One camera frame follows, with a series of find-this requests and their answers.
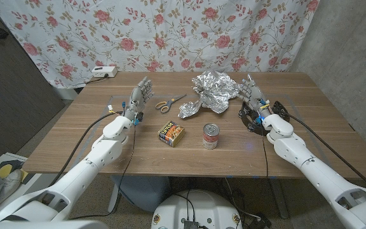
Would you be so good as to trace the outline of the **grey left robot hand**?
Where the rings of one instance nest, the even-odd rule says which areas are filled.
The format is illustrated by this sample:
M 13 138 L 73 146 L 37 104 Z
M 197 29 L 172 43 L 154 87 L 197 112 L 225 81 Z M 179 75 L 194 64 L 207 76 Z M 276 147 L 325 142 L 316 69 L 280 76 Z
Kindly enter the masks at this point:
M 139 113 L 142 113 L 147 101 L 153 96 L 152 81 L 145 76 L 142 81 L 132 90 L 129 101 L 126 103 L 125 115 L 131 121 L 134 121 Z

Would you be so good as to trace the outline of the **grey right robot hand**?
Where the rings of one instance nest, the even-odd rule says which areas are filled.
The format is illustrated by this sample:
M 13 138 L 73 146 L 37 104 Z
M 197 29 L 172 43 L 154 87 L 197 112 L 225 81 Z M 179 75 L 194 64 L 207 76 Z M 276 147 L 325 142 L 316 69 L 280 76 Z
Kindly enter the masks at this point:
M 266 99 L 260 88 L 256 85 L 251 74 L 247 75 L 247 79 L 243 79 L 242 84 L 239 85 L 239 98 L 257 114 L 265 119 L 271 115 L 269 108 L 269 101 Z

